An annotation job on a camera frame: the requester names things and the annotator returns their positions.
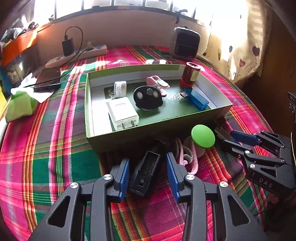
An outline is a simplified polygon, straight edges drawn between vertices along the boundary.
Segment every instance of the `curtain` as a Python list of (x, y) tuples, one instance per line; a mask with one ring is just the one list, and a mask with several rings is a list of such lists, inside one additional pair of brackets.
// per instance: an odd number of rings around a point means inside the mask
[(198, 58), (208, 61), (233, 83), (242, 87), (257, 72), (261, 74), (269, 40), (270, 9), (261, 0), (211, 2), (210, 37)]

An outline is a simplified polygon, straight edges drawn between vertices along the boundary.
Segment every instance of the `black phone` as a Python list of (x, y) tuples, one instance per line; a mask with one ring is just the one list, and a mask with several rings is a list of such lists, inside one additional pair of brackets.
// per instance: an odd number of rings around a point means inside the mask
[(61, 87), (61, 68), (44, 68), (37, 77), (34, 92), (57, 90)]

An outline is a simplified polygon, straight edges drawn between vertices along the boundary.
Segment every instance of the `plaid tablecloth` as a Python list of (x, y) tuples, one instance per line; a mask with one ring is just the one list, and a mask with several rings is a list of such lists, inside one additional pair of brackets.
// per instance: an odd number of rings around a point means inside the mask
[[(94, 182), (108, 172), (106, 155), (98, 157), (85, 135), (84, 90), (86, 70), (151, 64), (166, 60), (184, 64), (164, 55), (163, 47), (127, 46), (109, 49), (92, 64), (78, 61), (68, 81), (50, 99), (39, 104), (33, 116), (8, 125), (0, 154), (0, 205), (4, 220), (21, 241), (27, 240), (47, 210), (73, 181)], [(252, 102), (211, 67), (202, 74), (215, 84), (233, 107), (219, 120), (229, 129), (246, 133), (271, 130)], [(260, 155), (268, 153), (256, 147)], [(197, 176), (203, 181), (227, 181), (252, 213), (266, 206), (268, 192), (250, 183), (239, 159), (223, 152), (219, 144), (207, 149), (199, 159)], [(212, 213), (207, 203), (207, 239), (213, 239)], [(89, 208), (85, 240), (89, 240)], [(147, 198), (127, 194), (112, 204), (116, 240), (181, 240), (186, 204), (176, 203), (166, 175), (157, 178), (156, 190)]]

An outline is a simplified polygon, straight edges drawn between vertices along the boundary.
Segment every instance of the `green box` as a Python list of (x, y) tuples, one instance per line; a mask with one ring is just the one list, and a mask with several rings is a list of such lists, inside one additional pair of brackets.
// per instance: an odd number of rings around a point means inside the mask
[[(214, 121), (224, 116), (232, 106), (226, 96), (206, 77), (203, 67), (193, 88), (209, 101), (205, 111), (199, 111), (180, 92), (179, 81), (184, 65), (136, 65), (105, 69), (88, 73), (85, 90), (85, 125), (87, 139), (99, 154), (122, 148), (144, 138), (159, 134), (172, 134), (189, 130), (197, 124)], [(157, 75), (171, 86), (166, 89), (163, 105), (154, 111), (140, 110), (135, 106), (132, 93), (146, 85), (146, 78)], [(109, 118), (106, 99), (114, 95), (116, 81), (127, 81), (127, 97), (134, 105), (140, 121), (136, 127), (114, 131)]]

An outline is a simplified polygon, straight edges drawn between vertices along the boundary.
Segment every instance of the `blue textured pad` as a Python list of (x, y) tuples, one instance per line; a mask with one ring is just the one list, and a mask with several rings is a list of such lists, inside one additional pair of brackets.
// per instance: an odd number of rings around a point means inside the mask
[(173, 169), (172, 161), (167, 154), (167, 174), (168, 174), (168, 181), (170, 182), (170, 188), (172, 189), (173, 197), (179, 202), (180, 193), (178, 188), (178, 181)]
[(240, 131), (232, 131), (230, 135), (238, 142), (244, 143), (249, 146), (259, 146), (260, 142), (255, 135), (242, 133)]
[(120, 179), (120, 192), (118, 197), (121, 202), (126, 196), (126, 191), (128, 189), (128, 181), (129, 181), (129, 160), (126, 161), (126, 165), (124, 167), (122, 177)]

